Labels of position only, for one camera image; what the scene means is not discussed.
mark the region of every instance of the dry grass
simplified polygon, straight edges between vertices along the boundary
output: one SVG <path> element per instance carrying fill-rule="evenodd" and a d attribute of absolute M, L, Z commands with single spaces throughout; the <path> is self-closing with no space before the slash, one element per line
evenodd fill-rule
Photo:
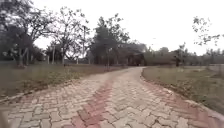
<path fill-rule="evenodd" d="M 224 78 L 199 67 L 148 67 L 143 76 L 224 114 Z"/>
<path fill-rule="evenodd" d="M 110 67 L 110 71 L 121 67 Z M 54 86 L 70 79 L 106 72 L 105 66 L 95 65 L 48 65 L 38 64 L 25 69 L 0 65 L 0 98 L 12 96 L 20 92 L 40 90 L 48 85 Z"/>

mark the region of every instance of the tree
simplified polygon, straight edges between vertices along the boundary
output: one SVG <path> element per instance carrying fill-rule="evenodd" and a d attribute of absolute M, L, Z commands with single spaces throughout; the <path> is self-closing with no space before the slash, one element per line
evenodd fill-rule
<path fill-rule="evenodd" d="M 11 53 L 17 58 L 18 64 L 23 66 L 24 56 L 27 54 L 28 60 L 29 49 L 33 46 L 33 42 L 40 36 L 46 37 L 51 33 L 54 18 L 52 13 L 34 8 L 29 0 L 5 1 L 0 6 L 0 25 L 3 26 L 1 30 L 2 33 L 6 33 L 4 40 L 5 42 L 10 40 L 9 42 L 13 44 L 13 47 L 10 45 Z"/>
<path fill-rule="evenodd" d="M 67 7 L 62 7 L 57 16 L 54 39 L 61 47 L 62 63 L 65 56 L 74 59 L 81 53 L 81 48 L 85 42 L 83 33 L 88 34 L 89 29 L 85 26 L 88 21 L 80 9 L 73 11 Z"/>
<path fill-rule="evenodd" d="M 220 34 L 218 35 L 209 35 L 209 27 L 211 26 L 211 22 L 209 18 L 201 18 L 201 17 L 194 17 L 193 20 L 193 30 L 196 34 L 198 34 L 198 40 L 196 40 L 195 44 L 203 45 L 207 44 L 209 41 L 215 41 L 221 37 Z"/>
<path fill-rule="evenodd" d="M 118 14 L 108 20 L 103 17 L 99 18 L 94 41 L 90 46 L 95 63 L 98 64 L 103 61 L 109 66 L 110 62 L 119 62 L 120 50 L 124 47 L 123 44 L 129 40 L 128 33 L 125 33 L 119 24 L 122 20 Z"/>

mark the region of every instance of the brick pathway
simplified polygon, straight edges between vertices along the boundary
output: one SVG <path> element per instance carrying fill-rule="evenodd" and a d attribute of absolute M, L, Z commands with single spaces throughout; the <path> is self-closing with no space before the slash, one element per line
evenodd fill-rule
<path fill-rule="evenodd" d="M 12 128 L 224 128 L 224 118 L 145 82 L 142 68 L 36 92 L 4 111 Z"/>

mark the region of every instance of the distant tree line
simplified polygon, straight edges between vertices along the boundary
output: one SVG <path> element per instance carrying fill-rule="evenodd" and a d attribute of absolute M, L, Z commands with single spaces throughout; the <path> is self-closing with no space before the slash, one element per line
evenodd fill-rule
<path fill-rule="evenodd" d="M 24 66 L 35 61 L 65 63 L 66 60 L 82 60 L 101 65 L 205 65 L 223 63 L 223 51 L 208 50 L 203 56 L 189 53 L 185 44 L 169 51 L 163 47 L 158 51 L 147 48 L 120 25 L 118 14 L 99 18 L 94 37 L 89 37 L 89 21 L 80 9 L 61 7 L 58 13 L 38 9 L 31 0 L 13 0 L 0 3 L 0 60 L 14 60 Z M 195 17 L 193 30 L 198 34 L 199 45 L 217 41 L 223 35 L 208 35 L 210 21 Z M 53 38 L 46 49 L 34 42 L 40 37 Z"/>

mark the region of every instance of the tree trunk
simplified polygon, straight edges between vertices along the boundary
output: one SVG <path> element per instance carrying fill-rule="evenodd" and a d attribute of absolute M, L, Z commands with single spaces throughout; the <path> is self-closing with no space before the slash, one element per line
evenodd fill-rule
<path fill-rule="evenodd" d="M 22 56 L 22 49 L 19 48 L 19 58 L 18 58 L 18 66 L 23 66 L 23 56 Z"/>
<path fill-rule="evenodd" d="M 29 64 L 29 49 L 27 50 L 27 53 L 26 53 L 26 65 Z"/>

